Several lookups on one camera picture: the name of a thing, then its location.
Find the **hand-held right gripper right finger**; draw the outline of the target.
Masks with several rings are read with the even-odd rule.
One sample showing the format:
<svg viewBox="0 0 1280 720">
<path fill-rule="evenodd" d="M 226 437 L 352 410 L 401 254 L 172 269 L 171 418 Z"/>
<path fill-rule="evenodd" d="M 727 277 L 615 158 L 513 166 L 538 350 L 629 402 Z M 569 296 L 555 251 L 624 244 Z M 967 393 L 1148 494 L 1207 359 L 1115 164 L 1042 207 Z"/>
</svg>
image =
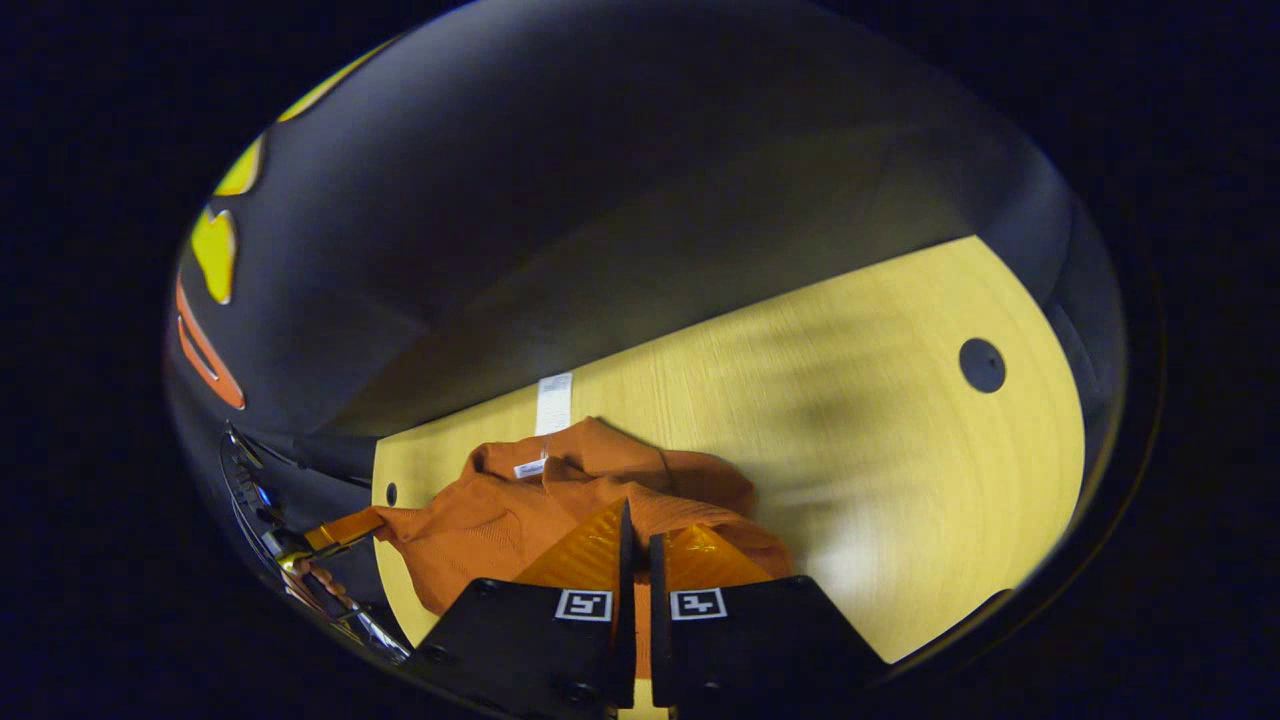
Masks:
<svg viewBox="0 0 1280 720">
<path fill-rule="evenodd" d="M 722 536 L 650 538 L 652 698 L 669 711 L 847 711 L 887 662 L 806 575 L 769 577 Z"/>
</svg>

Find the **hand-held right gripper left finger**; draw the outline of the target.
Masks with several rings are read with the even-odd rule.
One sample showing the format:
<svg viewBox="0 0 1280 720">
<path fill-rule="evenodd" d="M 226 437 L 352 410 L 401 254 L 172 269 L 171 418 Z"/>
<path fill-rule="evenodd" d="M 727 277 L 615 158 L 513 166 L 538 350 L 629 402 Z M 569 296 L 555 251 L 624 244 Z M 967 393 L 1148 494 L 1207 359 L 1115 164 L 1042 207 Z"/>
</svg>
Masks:
<svg viewBox="0 0 1280 720">
<path fill-rule="evenodd" d="M 410 676 L 484 716 L 614 716 L 632 707 L 634 546 L 621 500 L 515 579 L 475 579 L 412 651 Z"/>
</svg>

